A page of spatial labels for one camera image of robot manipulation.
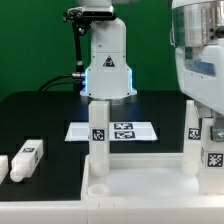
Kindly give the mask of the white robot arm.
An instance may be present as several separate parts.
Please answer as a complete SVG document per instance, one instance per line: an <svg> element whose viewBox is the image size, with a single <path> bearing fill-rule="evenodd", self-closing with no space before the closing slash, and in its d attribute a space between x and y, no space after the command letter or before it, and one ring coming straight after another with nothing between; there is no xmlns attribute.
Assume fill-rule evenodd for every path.
<svg viewBox="0 0 224 224"><path fill-rule="evenodd" d="M68 11L76 36L92 31L91 63L77 70L86 75L83 95L123 98L134 95L126 64L126 27L114 10L128 0L77 0ZM224 0L172 0L171 42L183 93L209 108L214 141L224 141Z"/></svg>

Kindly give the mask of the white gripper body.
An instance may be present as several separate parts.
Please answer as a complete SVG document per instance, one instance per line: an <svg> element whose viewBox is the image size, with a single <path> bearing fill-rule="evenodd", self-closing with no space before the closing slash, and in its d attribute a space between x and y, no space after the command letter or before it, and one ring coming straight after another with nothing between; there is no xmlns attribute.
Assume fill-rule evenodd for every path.
<svg viewBox="0 0 224 224"><path fill-rule="evenodd" d="M224 46L205 46L198 59L186 59L184 50L175 50L180 90L224 115Z"/></svg>

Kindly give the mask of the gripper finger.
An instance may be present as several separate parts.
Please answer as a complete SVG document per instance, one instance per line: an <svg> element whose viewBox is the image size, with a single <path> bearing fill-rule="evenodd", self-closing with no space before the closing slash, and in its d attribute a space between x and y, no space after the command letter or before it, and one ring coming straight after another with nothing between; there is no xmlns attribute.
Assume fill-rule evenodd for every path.
<svg viewBox="0 0 224 224"><path fill-rule="evenodd" d="M213 116L211 139L216 142L224 142L224 116L219 114Z"/></svg>

